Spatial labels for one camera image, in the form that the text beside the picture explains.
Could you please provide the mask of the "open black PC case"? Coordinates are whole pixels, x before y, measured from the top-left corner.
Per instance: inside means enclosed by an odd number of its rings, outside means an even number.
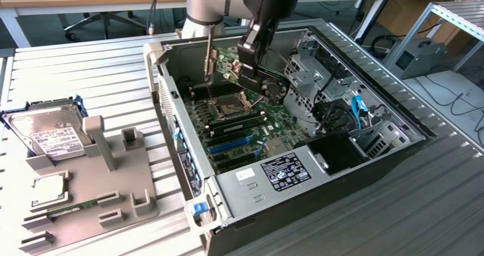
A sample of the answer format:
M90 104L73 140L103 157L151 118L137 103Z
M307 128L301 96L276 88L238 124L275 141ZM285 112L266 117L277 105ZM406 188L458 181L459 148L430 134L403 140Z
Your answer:
M285 70L289 58L296 53L297 43L307 33L316 36L321 45L356 76L361 83L357 94L315 103L295 93ZM218 37L214 39L214 47L237 47L238 38L236 34ZM291 150L307 146L311 138L321 134L349 133L385 120L400 127L412 143L375 159L371 158L371 164L365 168L329 184L234 224L226 224L226 200L216 179L220 174L210 165L185 105L188 87L209 87L222 81L222 75L217 72L213 82L205 83L206 49L205 38L147 44L145 48L147 72L158 79L158 85L151 90L158 95L164 130L172 136L172 151L186 195L185 212L192 231L202 240L206 256L240 253L266 255L275 253L288 242L284 233L291 232L299 222L384 178L423 149L435 133L392 95L395 90L404 89L403 83L332 23L280 29L261 65L289 80L288 93L281 103L291 114L308 117L317 123L316 127L308 129L309 138L300 141ZM194 217L192 208L198 202L208 202L210 210Z

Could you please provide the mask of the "grey box device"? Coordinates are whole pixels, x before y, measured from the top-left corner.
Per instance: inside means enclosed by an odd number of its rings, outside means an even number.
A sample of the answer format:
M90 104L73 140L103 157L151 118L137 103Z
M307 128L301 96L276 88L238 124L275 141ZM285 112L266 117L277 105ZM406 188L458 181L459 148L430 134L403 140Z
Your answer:
M435 42L431 38L414 39L406 46L406 50L396 63L388 70L402 80L423 76L430 73L432 67L447 54L447 45Z

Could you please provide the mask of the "silver hard disk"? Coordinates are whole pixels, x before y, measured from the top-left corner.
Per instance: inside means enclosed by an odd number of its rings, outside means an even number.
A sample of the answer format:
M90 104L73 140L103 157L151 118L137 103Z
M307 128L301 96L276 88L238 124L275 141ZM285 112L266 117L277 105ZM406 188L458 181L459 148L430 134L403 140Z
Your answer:
M61 161L85 155L85 147L94 143L93 137L81 128L49 128L45 131L18 131L11 129L34 156L46 155Z

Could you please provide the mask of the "aluminium frame table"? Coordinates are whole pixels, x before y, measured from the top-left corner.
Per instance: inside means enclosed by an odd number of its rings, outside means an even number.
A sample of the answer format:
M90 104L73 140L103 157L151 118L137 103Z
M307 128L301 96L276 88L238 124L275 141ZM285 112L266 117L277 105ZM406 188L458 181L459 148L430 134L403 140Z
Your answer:
M482 1L456 1L456 2L431 2L423 11L414 27L411 28L400 46L391 52L384 66L388 67L396 63L404 53L408 43L416 37L418 32L424 25L431 14L442 18L444 22L450 22L456 28L470 34L479 40L475 47L455 65L454 69L459 70L472 55L484 46L484 2Z

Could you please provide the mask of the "silver chipset heatsink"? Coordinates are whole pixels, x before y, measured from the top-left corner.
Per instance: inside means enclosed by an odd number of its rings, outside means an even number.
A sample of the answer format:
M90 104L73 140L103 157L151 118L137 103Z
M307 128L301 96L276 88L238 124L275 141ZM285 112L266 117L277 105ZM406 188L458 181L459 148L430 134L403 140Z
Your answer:
M265 151L269 156L280 155L291 150L281 137L275 137L264 144Z

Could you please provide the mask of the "green motherboard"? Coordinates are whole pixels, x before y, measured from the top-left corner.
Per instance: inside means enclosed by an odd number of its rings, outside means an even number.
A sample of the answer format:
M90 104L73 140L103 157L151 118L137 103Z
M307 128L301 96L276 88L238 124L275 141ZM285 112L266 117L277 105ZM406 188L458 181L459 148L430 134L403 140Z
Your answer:
M236 47L221 49L222 54L236 51ZM222 81L216 85L209 87L188 87L188 97L185 101L196 133L200 137L210 165L218 174L221 174L217 170L217 164L220 162L233 159L253 151L261 152L260 160L266 159L270 157L264 147L268 140L275 137L281 137L289 148L293 149L300 141L309 138L308 129L317 126L316 121L311 120L308 117L293 116L283 103L268 99L262 95L230 83L225 79L225 75L221 75ZM214 101L224 96L233 95L240 92L245 93L248 100L252 103L252 110L248 113L236 114L234 116L221 119L213 105ZM210 129L206 128L206 124L209 122L228 120L233 117L258 111L264 111L266 113L266 116L261 117L266 120L265 124L217 138L210 137ZM220 146L249 135L253 135L252 143L249 145L237 147L214 155L209 154L209 149L212 147Z

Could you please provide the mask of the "silver disk bay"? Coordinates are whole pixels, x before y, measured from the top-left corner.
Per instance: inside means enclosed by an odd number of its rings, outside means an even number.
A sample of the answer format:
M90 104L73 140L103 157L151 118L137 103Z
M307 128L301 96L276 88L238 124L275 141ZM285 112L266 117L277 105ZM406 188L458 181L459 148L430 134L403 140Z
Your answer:
M353 130L349 135L363 152L372 159L392 150L407 147L412 141L400 127L389 120L380 121L371 127Z

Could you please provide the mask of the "black slanted pole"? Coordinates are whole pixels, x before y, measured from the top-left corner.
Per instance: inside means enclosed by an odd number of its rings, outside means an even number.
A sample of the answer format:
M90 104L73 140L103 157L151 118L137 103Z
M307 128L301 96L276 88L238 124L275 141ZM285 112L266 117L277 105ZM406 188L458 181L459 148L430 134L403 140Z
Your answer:
M360 44L360 45L364 44L365 38L367 38L369 31L379 19L380 14L383 13L383 10L384 10L388 2L389 2L389 0L376 0L375 4L372 5L367 18L363 21L363 26L356 35L357 44Z

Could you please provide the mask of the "CPU socket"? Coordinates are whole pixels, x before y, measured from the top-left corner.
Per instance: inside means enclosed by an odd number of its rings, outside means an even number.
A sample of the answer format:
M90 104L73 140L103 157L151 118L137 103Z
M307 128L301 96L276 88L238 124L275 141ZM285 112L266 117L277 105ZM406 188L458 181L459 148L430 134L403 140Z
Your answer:
M248 113L252 110L252 103L244 92L218 98L213 105L221 119L234 116L236 114Z

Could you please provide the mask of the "silver CPU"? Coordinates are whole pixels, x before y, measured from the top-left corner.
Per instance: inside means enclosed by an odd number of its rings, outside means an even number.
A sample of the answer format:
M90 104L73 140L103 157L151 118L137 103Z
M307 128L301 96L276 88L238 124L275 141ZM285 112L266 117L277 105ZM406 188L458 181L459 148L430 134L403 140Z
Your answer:
M34 196L31 200L33 207L69 198L65 175L58 174L35 179L33 188L34 188Z

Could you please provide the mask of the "graphics card with black fan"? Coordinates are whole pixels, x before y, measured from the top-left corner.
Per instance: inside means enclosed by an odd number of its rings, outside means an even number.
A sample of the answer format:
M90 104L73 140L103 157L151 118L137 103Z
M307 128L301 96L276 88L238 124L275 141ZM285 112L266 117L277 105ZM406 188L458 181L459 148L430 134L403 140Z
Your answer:
M214 73L220 72L230 83L283 102L289 89L289 80L280 73L261 66L252 59L246 49L240 46L236 47L234 52L222 54L221 50L214 47L214 33L210 32L204 64L205 83L210 84L214 80Z

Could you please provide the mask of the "silver power supply unit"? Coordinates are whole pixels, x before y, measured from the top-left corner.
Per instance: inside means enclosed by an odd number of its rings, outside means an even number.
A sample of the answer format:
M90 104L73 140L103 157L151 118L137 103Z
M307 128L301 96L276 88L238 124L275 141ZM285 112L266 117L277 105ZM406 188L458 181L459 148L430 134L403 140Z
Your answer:
M365 162L331 175L323 156L303 146L220 174L216 179L229 215L224 222L234 224L369 164Z

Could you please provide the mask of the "blue expansion slot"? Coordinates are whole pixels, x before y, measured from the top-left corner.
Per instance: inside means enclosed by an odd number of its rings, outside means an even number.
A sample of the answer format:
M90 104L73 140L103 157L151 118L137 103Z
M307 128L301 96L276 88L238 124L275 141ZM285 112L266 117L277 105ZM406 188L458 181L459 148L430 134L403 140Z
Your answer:
M233 140L229 143L225 143L220 146L214 146L209 149L209 154L214 155L217 153L221 153L224 151L232 150L237 147L249 145L252 143L253 135L249 135L241 139Z

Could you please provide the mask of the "black office chair base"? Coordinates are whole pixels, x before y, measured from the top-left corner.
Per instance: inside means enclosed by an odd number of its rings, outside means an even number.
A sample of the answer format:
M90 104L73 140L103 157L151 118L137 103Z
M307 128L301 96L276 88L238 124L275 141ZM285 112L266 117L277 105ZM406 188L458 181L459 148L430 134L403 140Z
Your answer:
M95 22L101 22L103 25L103 37L105 39L110 38L109 27L111 25L111 21L118 21L123 24L134 26L146 30L146 25L141 22L135 21L135 14L131 10L126 11L127 17L119 15L123 11L113 11L113 12L99 12L97 14L90 14L89 12L83 13L85 19L79 22L70 24L65 27L65 37L69 41L79 41L77 34L74 33L75 30L82 29L86 25L94 24Z

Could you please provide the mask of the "installed RAM stick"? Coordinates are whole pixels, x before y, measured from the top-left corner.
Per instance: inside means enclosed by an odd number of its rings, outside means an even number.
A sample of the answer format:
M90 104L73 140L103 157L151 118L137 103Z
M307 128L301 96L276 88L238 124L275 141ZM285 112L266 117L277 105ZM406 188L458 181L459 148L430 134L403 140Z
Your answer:
M210 125L210 137L217 138L230 133L250 129L265 124L265 118L254 118L249 120L241 120L232 123L220 123Z
M265 117L265 116L266 116L266 113L264 111L258 111L258 112L254 112L254 113L250 113L250 114L245 114L242 116L233 117L233 118L230 118L228 120L212 121L212 122L209 122L206 124L206 128L208 129L214 129L216 127L220 127L220 126L224 126L224 125L228 125L228 124L233 124L233 123L237 123L237 122L241 122L241 121L248 121L248 120L261 118L261 117Z

